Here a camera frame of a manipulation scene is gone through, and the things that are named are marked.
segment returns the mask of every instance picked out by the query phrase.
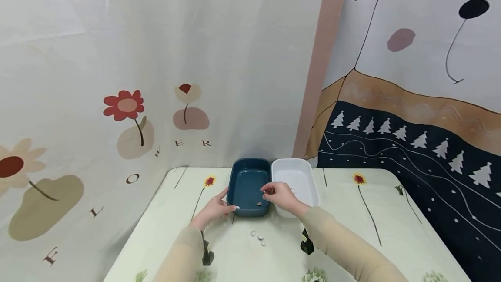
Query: dark blue tray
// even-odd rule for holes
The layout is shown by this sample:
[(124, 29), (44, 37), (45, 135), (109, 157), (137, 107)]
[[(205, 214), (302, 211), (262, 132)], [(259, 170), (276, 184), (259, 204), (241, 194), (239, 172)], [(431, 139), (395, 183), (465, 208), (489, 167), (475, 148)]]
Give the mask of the dark blue tray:
[(235, 216), (261, 217), (270, 210), (270, 203), (263, 199), (260, 191), (264, 184), (271, 182), (271, 166), (265, 159), (240, 159), (231, 168), (227, 202), (240, 206)]

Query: plastic container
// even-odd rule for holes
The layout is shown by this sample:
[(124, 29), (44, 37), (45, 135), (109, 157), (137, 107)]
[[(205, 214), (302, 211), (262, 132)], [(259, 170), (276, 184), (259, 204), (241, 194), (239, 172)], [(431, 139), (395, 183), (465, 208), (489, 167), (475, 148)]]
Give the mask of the plastic container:
[(227, 203), (240, 206), (234, 215), (239, 217), (262, 217), (270, 210), (270, 203), (263, 199), (261, 187), (271, 182), (268, 160), (247, 158), (237, 160), (231, 168)]
[[(314, 207), (320, 205), (320, 196), (314, 182), (313, 170), (308, 161), (299, 158), (277, 159), (271, 164), (273, 182), (289, 184), (300, 202)], [(280, 216), (296, 218), (293, 214), (277, 207)]]

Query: beige sleeve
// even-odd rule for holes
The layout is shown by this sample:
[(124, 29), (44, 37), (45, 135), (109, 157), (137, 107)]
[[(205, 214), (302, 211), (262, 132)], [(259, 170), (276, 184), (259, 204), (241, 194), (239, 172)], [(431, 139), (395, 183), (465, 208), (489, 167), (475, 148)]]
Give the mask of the beige sleeve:
[(193, 282), (202, 263), (204, 242), (200, 230), (187, 226), (172, 244), (154, 282)]
[(313, 207), (300, 218), (315, 248), (358, 282), (406, 282), (405, 276), (378, 250), (325, 210)]

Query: left hand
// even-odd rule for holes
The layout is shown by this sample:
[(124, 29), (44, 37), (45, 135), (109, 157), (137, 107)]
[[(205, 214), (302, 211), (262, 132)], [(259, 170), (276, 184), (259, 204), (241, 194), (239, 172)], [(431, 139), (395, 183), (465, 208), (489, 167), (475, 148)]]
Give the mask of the left hand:
[(205, 205), (205, 207), (200, 210), (199, 213), (191, 220), (190, 226), (197, 228), (201, 231), (205, 229), (211, 222), (218, 219), (222, 215), (228, 215), (230, 212), (234, 212), (236, 206), (228, 206), (227, 202), (222, 200), (226, 193), (228, 193), (228, 187), (226, 187), (221, 193), (212, 197), (211, 200)]

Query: dark navy fabric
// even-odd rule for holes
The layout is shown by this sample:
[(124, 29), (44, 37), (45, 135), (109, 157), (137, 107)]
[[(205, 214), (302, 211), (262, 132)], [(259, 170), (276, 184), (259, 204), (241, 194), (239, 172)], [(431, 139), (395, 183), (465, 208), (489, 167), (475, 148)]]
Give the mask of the dark navy fabric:
[[(331, 125), (341, 113), (336, 124), (342, 120), (343, 125)], [(378, 133), (388, 119), (390, 133)], [(373, 132), (364, 132), (371, 120)], [(404, 126), (405, 141), (395, 134)], [(402, 130), (397, 134), (402, 137)], [(412, 145), (416, 139), (417, 147)], [(434, 152), (445, 140), (448, 147), (441, 153), (446, 159)], [(462, 159), (456, 159), (461, 152)], [(500, 158), (443, 128), (408, 123), (385, 111), (338, 101), (320, 144), (317, 167), (389, 170), (470, 279), (493, 282), (501, 281), (497, 267), (501, 259)], [(477, 179), (483, 182), (477, 185)]]

